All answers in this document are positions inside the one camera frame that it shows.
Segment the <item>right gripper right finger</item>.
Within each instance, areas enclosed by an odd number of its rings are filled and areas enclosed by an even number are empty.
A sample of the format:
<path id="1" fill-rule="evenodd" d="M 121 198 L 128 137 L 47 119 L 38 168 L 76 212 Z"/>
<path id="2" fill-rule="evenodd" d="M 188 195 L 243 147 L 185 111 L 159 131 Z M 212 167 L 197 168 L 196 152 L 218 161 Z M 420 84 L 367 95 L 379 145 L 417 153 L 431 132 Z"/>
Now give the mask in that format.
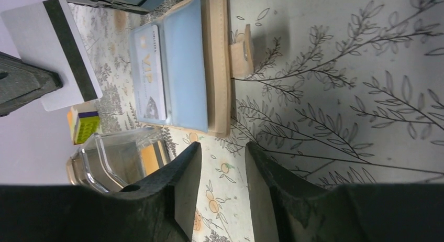
<path id="1" fill-rule="evenodd" d="M 442 184 L 316 186 L 245 147 L 255 241 L 443 241 Z"/>

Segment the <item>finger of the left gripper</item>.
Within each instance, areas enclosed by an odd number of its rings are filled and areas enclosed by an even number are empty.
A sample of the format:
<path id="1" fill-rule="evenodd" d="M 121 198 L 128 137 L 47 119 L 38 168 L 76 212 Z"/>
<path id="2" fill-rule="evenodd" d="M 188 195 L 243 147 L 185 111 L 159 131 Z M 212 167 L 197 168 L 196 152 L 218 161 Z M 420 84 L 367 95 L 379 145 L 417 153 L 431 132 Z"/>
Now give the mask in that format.
<path id="1" fill-rule="evenodd" d="M 1 52 L 1 116 L 63 87 L 55 72 Z"/>

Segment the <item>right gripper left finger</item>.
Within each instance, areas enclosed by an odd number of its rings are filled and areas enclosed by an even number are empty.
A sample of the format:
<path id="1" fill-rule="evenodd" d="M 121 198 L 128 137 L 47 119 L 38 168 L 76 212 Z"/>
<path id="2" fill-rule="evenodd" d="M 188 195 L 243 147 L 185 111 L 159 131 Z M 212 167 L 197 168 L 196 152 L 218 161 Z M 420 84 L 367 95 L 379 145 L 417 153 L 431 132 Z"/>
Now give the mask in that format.
<path id="1" fill-rule="evenodd" d="M 1 241 L 191 241 L 202 149 L 119 192 L 80 185 L 2 185 Z"/>

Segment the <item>gold magnetic stripe cards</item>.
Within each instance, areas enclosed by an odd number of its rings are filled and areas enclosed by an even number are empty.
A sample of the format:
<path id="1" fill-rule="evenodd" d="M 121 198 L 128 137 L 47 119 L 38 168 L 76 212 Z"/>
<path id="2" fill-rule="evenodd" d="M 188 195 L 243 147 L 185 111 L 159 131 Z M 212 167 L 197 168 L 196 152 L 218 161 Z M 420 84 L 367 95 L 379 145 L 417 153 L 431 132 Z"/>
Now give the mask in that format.
<path id="1" fill-rule="evenodd" d="M 150 175 L 170 163 L 164 141 L 157 141 L 141 149 L 141 162 L 145 175 Z"/>

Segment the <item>white striped card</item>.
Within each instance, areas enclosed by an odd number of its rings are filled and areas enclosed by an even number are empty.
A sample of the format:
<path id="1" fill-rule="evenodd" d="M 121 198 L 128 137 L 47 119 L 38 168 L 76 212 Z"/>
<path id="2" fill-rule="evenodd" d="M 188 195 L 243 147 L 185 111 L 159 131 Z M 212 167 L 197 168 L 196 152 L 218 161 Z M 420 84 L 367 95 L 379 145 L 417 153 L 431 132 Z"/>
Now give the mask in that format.
<path id="1" fill-rule="evenodd" d="M 67 0 L 46 0 L 1 12 L 21 60 L 55 72 L 62 88 L 41 98 L 48 112 L 103 96 Z"/>

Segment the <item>white VIP card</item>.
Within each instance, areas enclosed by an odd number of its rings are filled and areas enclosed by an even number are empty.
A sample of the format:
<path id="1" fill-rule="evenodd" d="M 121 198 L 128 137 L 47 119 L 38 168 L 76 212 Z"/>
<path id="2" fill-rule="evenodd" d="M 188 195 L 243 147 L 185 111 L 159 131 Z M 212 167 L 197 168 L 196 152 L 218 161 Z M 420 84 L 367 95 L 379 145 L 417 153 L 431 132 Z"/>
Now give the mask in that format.
<path id="1" fill-rule="evenodd" d="M 130 35 L 130 50 L 137 115 L 159 123 L 167 119 L 159 27 L 147 24 Z"/>

